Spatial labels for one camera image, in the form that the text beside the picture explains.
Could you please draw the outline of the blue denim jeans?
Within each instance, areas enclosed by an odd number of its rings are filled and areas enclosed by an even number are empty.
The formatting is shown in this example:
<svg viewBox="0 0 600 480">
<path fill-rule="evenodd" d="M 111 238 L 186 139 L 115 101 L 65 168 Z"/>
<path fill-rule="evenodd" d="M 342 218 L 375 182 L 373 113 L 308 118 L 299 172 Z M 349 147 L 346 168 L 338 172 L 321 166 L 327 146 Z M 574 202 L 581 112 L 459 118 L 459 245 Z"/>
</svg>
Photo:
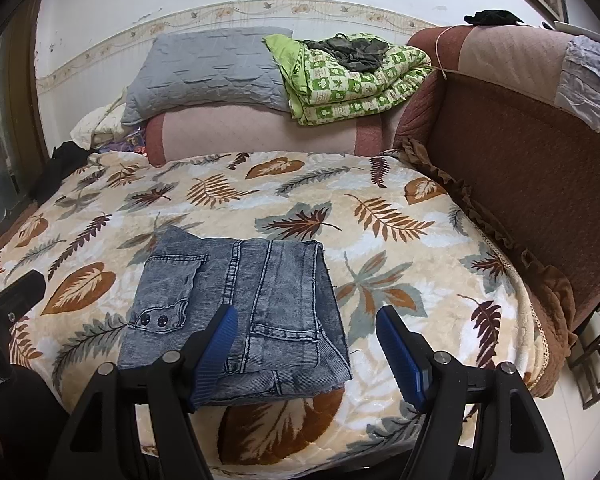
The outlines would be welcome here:
<svg viewBox="0 0 600 480">
<path fill-rule="evenodd" d="M 149 365 L 180 350 L 222 306 L 237 335 L 209 401 L 313 398 L 351 379 L 346 335 L 315 240 L 200 238 L 164 229 L 144 264 L 118 365 Z"/>
</svg>

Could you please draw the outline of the brown wooden rack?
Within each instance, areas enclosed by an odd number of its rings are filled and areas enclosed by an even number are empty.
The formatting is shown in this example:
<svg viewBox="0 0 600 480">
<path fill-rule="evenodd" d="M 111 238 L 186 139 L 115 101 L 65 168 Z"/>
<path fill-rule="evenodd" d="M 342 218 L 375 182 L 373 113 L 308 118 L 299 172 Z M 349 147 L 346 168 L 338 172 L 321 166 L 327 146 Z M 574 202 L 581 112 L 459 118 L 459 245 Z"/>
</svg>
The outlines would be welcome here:
<svg viewBox="0 0 600 480">
<path fill-rule="evenodd" d="M 586 411 L 600 402 L 600 306 L 579 328 L 578 340 L 567 364 Z"/>
</svg>

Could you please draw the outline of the black garment on edge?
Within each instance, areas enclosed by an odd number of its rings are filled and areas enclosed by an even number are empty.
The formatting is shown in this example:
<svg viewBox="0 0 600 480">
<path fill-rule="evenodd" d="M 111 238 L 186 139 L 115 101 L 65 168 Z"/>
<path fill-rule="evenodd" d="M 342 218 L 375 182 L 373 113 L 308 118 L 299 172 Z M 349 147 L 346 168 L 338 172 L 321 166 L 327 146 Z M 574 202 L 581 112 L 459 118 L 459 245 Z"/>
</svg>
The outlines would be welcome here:
<svg viewBox="0 0 600 480">
<path fill-rule="evenodd" d="M 30 189 L 30 199 L 38 205 L 44 204 L 59 190 L 66 177 L 86 165 L 91 154 L 91 150 L 84 150 L 73 141 L 59 145 Z"/>
</svg>

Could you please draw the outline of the cream floral cloth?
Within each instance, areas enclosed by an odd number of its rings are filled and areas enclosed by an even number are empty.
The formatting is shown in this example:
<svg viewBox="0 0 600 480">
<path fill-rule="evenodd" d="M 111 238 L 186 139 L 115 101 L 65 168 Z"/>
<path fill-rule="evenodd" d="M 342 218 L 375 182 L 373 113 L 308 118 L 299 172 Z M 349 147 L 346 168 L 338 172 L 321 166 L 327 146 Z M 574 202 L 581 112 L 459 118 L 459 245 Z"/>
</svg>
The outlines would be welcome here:
<svg viewBox="0 0 600 480">
<path fill-rule="evenodd" d="M 122 125 L 126 93 L 122 92 L 111 103 L 97 107 L 85 116 L 70 131 L 70 139 L 79 148 L 94 150 L 110 142 L 119 142 L 130 131 Z"/>
</svg>

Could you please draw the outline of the colourful snack packet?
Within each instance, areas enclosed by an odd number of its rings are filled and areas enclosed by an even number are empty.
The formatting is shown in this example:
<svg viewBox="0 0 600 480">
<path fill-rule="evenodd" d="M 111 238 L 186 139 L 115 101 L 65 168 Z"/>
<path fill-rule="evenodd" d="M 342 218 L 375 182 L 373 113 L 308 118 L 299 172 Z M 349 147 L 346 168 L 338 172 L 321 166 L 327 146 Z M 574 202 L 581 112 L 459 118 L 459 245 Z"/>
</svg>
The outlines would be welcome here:
<svg viewBox="0 0 600 480">
<path fill-rule="evenodd" d="M 99 153 L 131 152 L 146 155 L 146 129 L 138 127 L 129 133 L 125 133 L 119 141 L 110 141 L 98 149 Z"/>
</svg>

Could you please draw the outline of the leaf pattern cream blanket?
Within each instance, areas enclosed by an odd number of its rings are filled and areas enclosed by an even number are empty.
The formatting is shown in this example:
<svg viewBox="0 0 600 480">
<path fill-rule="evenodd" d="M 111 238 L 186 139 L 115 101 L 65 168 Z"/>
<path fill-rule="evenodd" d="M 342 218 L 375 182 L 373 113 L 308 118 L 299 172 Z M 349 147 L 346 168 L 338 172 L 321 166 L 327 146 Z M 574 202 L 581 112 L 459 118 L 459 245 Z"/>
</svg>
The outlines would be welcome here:
<svg viewBox="0 0 600 480">
<path fill-rule="evenodd" d="M 414 443 L 420 421 L 375 334 L 386 304 L 467 365 L 513 362 L 529 387 L 547 368 L 545 336 L 512 264 L 441 186 L 393 157 L 227 153 L 154 167 L 113 152 L 68 177 L 0 252 L 0 290 L 30 270 L 46 278 L 9 355 L 66 408 L 118 355 L 144 263 L 169 226 L 320 242 L 347 335 L 352 377 L 341 391 L 194 416 L 220 479 L 291 479 Z"/>
</svg>

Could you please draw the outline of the grey quilted pillow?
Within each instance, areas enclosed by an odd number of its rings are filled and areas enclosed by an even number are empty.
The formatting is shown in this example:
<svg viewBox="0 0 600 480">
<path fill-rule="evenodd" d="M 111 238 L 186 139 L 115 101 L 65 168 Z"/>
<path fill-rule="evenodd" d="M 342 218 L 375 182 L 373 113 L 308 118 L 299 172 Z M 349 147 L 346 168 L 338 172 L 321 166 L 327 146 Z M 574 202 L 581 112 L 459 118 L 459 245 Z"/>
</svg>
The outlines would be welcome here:
<svg viewBox="0 0 600 480">
<path fill-rule="evenodd" d="M 210 103 L 286 112 L 282 74 L 264 42 L 281 27 L 230 27 L 156 38 L 126 92 L 121 123 L 133 127 L 174 108 Z"/>
</svg>

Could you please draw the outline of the green patterned folded quilt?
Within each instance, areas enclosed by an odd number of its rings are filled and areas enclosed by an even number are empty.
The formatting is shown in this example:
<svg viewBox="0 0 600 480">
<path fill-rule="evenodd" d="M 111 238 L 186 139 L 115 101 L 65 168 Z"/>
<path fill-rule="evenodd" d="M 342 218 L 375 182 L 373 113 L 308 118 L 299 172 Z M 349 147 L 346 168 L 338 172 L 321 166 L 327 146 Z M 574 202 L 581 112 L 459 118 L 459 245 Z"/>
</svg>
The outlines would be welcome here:
<svg viewBox="0 0 600 480">
<path fill-rule="evenodd" d="M 350 70 L 330 53 L 282 34 L 264 44 L 283 76 L 291 117 L 314 127 L 386 112 L 406 102 L 432 70 L 423 50 L 389 44 L 379 66 Z"/>
</svg>

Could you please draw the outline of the white cloth on sofa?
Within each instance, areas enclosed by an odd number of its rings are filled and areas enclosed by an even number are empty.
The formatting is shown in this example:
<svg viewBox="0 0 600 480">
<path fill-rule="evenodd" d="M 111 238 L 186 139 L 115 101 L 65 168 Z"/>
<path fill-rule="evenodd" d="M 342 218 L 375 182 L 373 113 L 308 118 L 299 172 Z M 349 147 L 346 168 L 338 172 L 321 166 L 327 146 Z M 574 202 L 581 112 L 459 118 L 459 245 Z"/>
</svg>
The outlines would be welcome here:
<svg viewBox="0 0 600 480">
<path fill-rule="evenodd" d="M 554 104 L 600 132 L 600 43 L 577 36 L 567 46 Z"/>
</svg>

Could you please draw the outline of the dark grey crumpled garment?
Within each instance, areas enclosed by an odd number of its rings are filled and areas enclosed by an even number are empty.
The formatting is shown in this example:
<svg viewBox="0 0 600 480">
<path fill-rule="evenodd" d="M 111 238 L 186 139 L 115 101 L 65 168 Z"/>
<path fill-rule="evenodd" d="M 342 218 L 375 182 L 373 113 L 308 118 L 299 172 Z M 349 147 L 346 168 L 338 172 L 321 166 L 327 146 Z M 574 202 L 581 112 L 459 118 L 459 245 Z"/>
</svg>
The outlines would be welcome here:
<svg viewBox="0 0 600 480">
<path fill-rule="evenodd" d="M 390 49 L 384 40 L 375 37 L 349 38 L 343 34 L 323 40 L 303 40 L 303 43 L 309 49 L 328 53 L 347 70 L 358 73 L 378 70 Z"/>
</svg>

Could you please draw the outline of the black item on sofa top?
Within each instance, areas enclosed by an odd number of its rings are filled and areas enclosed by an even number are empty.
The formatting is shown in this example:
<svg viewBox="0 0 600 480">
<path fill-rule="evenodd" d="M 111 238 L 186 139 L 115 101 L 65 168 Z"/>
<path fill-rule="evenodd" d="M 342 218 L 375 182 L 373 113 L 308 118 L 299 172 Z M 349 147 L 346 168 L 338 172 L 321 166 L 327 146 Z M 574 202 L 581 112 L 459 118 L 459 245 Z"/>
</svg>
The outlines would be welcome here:
<svg viewBox="0 0 600 480">
<path fill-rule="evenodd" d="M 471 26 L 521 25 L 524 21 L 507 10 L 482 10 L 465 15 L 464 21 Z"/>
</svg>

